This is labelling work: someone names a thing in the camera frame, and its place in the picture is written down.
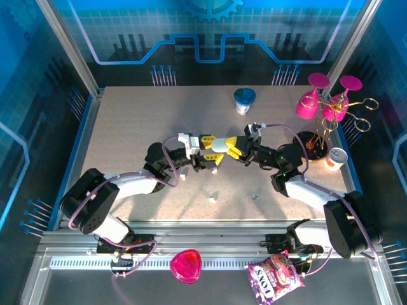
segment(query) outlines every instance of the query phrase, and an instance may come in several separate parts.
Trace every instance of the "robotic arm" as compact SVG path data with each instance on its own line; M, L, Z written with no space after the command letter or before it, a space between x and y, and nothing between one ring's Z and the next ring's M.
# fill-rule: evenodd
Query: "robotic arm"
M71 218L83 200L97 186L106 183L93 195L91 202L79 211L73 224L83 234L97 234L113 243L124 245L141 242L140 236L124 222L109 215L113 202L134 194L150 194L163 189L171 178L169 172L172 167L169 162L172 162L176 169L192 166L196 172L199 172L199 170L217 167L226 153L245 166L257 163L262 170L276 168L278 172L271 178L273 188L277 192L298 199L325 213L326 226L308 219L289 226L284 248L295 251L302 245L310 244L333 247L337 253L347 259L365 251L368 244L354 221L354 215L351 215L338 197L345 198L352 205L371 241L381 242L382 234L362 194L358 192L344 194L337 191L329 194L307 184L298 170L302 165L301 147L298 144L284 144L278 149L262 146L261 130L264 128L266 128L264 124L247 125L244 130L245 135L220 139L212 135L194 137L192 134L180 133L178 141L184 144L184 148L172 151L167 149L169 159L163 152L162 144L154 143L148 149L144 167L138 171L143 174L142 176L125 177L119 181L106 183L106 180L114 175L104 175L94 168L90 169L62 198L60 209L64 215ZM204 149L212 149L216 154L201 155L200 152ZM148 240L153 238L153 235L148 236ZM108 247L109 253L114 251L115 247ZM130 249L129 253L133 253L132 251L137 253L136 248Z

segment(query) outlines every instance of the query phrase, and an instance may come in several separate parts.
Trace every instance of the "pink glass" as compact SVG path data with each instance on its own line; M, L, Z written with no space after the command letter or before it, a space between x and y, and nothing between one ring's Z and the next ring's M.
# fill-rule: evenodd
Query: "pink glass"
M201 256L193 249L182 251L171 260L170 269L181 282L194 284L201 274Z
M298 102L295 111L300 118L312 119L317 114L319 108L319 96L317 89L328 87L329 78L322 73L312 73L308 77L308 82L314 87L314 90L306 92Z
M343 96L345 99L343 100L343 108L341 111L335 111L334 109L330 108L330 106L325 106L322 110L322 118L327 119L328 121L336 121L340 122L343 120L343 118L346 115L346 112L348 111L348 104L349 104L349 99L348 99L348 91L357 91L360 90L363 86L361 80L359 78L355 78L354 76L343 76L341 77L341 85L345 88L345 91L343 92ZM341 94L335 95L329 104L334 104L336 103L339 98L341 97Z

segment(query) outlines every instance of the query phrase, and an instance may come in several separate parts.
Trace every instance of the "purple snack bag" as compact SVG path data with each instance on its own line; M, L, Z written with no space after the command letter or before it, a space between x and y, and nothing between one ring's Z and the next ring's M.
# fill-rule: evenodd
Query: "purple snack bag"
M263 262L247 265L245 270L259 305L271 305L283 295L304 286L288 259L287 251L275 254Z

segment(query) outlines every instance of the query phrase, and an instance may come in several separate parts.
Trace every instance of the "pink wine glass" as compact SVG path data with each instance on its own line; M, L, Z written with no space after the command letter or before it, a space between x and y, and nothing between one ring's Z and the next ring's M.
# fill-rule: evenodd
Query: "pink wine glass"
M315 117L319 107L319 96L317 89L324 89L329 86L329 78L322 73L312 73L308 77L308 82L314 87L312 91L306 92L298 102L295 109L298 116L303 119Z
M343 120L343 118L346 115L346 112L348 111L349 108L349 99L348 99L348 91L357 91L360 90L363 86L361 80L359 78L356 78L354 76L342 76L341 77L341 85L345 88L345 91L343 93L339 93L335 95L330 101L329 104L333 105L339 101L339 99L342 99L342 107L341 109L333 109L330 106L325 106L322 110L322 118L326 119L328 121L336 121L340 122Z

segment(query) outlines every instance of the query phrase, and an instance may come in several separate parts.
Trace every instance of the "beige tabletop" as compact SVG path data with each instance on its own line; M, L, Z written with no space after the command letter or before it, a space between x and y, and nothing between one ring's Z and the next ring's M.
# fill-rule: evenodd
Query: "beige tabletop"
M107 87L100 105L83 171L129 172L144 166L147 149L179 132L216 137L243 135L253 122L283 123L295 132L315 131L313 120L297 117L294 108L309 86L251 86L256 101L246 116L235 110L233 92L239 86ZM262 145L278 148L293 136L281 128L263 131ZM170 148L180 147L174 142ZM216 175L208 170L186 173L176 189L139 194L118 200L112 215L123 220L150 219L303 219L321 218L306 204L276 193L270 175L258 165L245 167L225 156ZM341 172L323 162L312 163L307 177L339 191L345 190ZM259 196L254 200L253 193Z

